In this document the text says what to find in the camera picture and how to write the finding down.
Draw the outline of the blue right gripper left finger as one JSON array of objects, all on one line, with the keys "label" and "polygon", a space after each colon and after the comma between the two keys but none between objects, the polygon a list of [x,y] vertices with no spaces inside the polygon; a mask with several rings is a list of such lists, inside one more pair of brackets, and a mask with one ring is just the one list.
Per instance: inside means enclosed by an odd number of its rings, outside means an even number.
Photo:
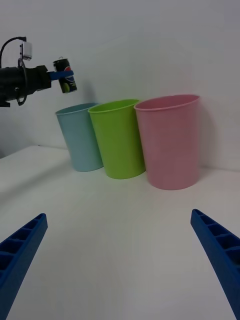
[{"label": "blue right gripper left finger", "polygon": [[41,213],[0,243],[0,319],[5,320],[48,229]]}]

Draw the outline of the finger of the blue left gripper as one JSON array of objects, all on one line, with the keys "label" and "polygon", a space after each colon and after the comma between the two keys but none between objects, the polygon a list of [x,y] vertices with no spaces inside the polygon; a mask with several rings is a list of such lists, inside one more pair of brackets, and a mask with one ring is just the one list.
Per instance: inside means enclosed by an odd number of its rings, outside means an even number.
[{"label": "finger of the blue left gripper", "polygon": [[74,72],[72,70],[67,70],[67,71],[49,71],[48,76],[51,81],[56,81],[60,79],[64,79],[67,77],[73,77]]}]

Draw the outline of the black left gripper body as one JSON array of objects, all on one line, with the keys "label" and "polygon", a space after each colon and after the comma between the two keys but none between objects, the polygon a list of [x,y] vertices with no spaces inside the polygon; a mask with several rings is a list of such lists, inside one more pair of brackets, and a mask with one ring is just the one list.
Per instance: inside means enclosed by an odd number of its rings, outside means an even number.
[{"label": "black left gripper body", "polygon": [[37,91],[50,89],[52,82],[45,65],[39,65],[34,68],[26,68],[26,93],[32,95]]}]

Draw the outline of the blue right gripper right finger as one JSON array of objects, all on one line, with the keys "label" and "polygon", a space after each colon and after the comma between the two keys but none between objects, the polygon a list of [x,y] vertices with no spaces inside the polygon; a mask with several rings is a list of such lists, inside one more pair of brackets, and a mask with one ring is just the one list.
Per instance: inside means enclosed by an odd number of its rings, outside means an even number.
[{"label": "blue right gripper right finger", "polygon": [[240,319],[240,239],[198,209],[191,212],[190,224],[214,269],[235,318]]}]

